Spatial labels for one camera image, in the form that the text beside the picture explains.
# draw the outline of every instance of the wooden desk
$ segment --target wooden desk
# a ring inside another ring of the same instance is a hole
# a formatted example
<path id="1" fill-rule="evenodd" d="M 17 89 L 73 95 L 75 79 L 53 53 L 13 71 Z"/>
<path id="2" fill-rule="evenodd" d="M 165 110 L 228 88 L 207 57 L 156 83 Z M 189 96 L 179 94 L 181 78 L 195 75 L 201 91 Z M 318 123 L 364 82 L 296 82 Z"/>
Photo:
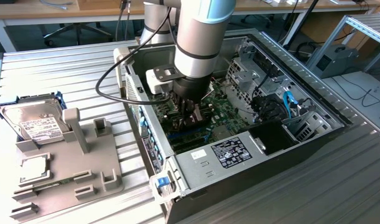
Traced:
<path id="1" fill-rule="evenodd" d="M 64 3 L 68 1 L 75 2 L 72 5 L 67 6 L 68 10 L 44 6 L 39 0 L 17 0 L 15 4 L 0 4 L 0 43 L 7 52 L 16 51 L 8 33 L 5 32 L 7 26 L 117 20 L 119 9 L 79 10 L 75 0 L 53 0 L 52 2 Z M 380 5 L 376 0 L 368 0 L 368 4 L 371 11 Z M 296 7 L 295 12 L 300 14 L 285 42 L 290 40 L 299 26 L 310 5 L 311 0 L 308 3 L 299 4 Z M 330 0 L 320 0 L 314 12 L 350 11 L 358 10 L 358 8 L 358 5 L 339 6 Z M 287 3 L 281 3 L 277 7 L 273 7 L 260 0 L 237 0 L 233 15 L 291 13 L 292 9 L 294 5 Z M 137 20 L 143 18 L 143 1 L 133 0 L 131 6 L 131 19 Z"/>

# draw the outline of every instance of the motherboard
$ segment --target motherboard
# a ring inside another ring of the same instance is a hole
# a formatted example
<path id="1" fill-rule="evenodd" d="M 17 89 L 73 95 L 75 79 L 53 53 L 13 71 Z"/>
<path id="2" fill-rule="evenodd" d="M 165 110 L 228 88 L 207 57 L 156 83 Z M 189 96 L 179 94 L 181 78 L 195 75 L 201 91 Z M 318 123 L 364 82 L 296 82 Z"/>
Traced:
<path id="1" fill-rule="evenodd" d="M 225 139 L 237 134 L 237 131 L 248 125 L 237 114 L 239 109 L 231 105 L 227 95 L 221 91 L 225 87 L 216 80 L 211 82 L 209 93 L 200 105 L 200 107 L 211 108 L 211 119 L 205 125 L 195 129 L 179 131 L 172 127 L 172 120 L 167 116 L 179 114 L 173 100 L 153 106 L 167 139 L 177 154 Z M 163 98 L 152 94 L 149 97 L 155 100 Z"/>

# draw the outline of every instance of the floor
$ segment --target floor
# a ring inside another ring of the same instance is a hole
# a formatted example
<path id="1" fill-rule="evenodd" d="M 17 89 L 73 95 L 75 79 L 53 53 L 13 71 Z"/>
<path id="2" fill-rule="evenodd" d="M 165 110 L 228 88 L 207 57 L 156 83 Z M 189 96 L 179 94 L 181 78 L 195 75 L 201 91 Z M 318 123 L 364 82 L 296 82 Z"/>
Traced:
<path id="1" fill-rule="evenodd" d="M 264 16 L 248 16 L 245 22 L 241 20 L 244 19 L 244 16 L 233 16 L 231 19 L 231 23 L 228 25 L 228 30 L 235 29 L 244 29 L 244 28 L 256 28 L 259 31 L 265 31 L 268 35 L 277 39 L 281 29 L 284 27 L 284 20 L 283 15 L 276 14 L 273 17 L 273 21 L 269 24 L 269 27 L 267 28 L 268 19 Z M 124 22 L 120 23 L 119 28 L 119 40 L 123 40 L 123 32 L 124 32 Z M 141 35 L 143 31 L 143 20 L 135 20 L 133 21 L 133 30 L 128 32 L 128 39 L 133 39 L 136 36 Z M 45 29 L 47 32 L 53 32 L 57 30 L 59 24 L 47 24 Z M 115 29 L 116 29 L 116 21 L 107 21 L 101 22 L 101 30 L 115 35 Z M 25 50 L 35 50 L 35 49 L 47 49 L 51 48 L 44 44 L 43 34 L 40 31 L 40 28 L 37 25 L 25 25 L 25 26 L 9 26 L 8 32 L 12 37 L 12 40 L 16 44 L 19 51 Z M 108 41 L 108 38 L 91 32 L 87 30 L 81 31 L 81 42 L 83 44 L 93 44 L 93 43 L 103 43 Z M 280 35 L 280 39 L 284 37 L 287 31 Z M 68 31 L 63 33 L 59 37 L 53 37 L 53 46 L 52 47 L 68 47 L 76 45 L 76 35 L 73 31 Z M 302 42 L 312 41 L 303 33 L 299 33 L 296 36 L 296 39 L 294 41 L 294 44 L 291 46 L 290 50 L 295 50 L 296 46 Z M 374 77 L 380 81 L 380 61 L 374 66 L 375 69 L 372 72 Z"/>

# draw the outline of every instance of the circuit board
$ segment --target circuit board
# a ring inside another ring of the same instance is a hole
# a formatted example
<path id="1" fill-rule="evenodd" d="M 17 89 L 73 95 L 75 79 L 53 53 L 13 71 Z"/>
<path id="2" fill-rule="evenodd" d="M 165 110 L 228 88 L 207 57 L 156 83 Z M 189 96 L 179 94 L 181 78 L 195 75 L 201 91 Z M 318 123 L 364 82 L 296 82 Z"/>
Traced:
<path id="1" fill-rule="evenodd" d="M 237 131 L 247 126 L 247 123 L 241 120 L 237 110 L 231 105 L 217 84 L 212 83 L 212 89 L 213 91 L 201 101 L 201 105 L 212 104 L 212 119 L 205 126 L 193 130 L 180 133 L 172 130 L 171 126 L 164 123 L 164 116 L 169 112 L 175 112 L 175 104 L 172 100 L 165 104 L 153 106 L 167 139 L 177 154 L 236 135 Z M 155 97 L 153 95 L 151 97 L 155 100 L 160 99 L 160 97 Z"/>

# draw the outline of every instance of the hard drive label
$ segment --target hard drive label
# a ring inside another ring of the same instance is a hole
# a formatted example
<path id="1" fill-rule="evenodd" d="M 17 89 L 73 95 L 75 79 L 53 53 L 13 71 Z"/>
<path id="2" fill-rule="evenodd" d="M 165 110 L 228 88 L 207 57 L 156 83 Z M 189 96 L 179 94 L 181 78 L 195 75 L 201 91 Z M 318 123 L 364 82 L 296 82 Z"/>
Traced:
<path id="1" fill-rule="evenodd" d="M 224 168 L 229 168 L 252 158 L 239 137 L 213 145 L 212 150 Z"/>
<path id="2" fill-rule="evenodd" d="M 20 122 L 20 126 L 35 142 L 63 136 L 61 129 L 53 117 Z"/>

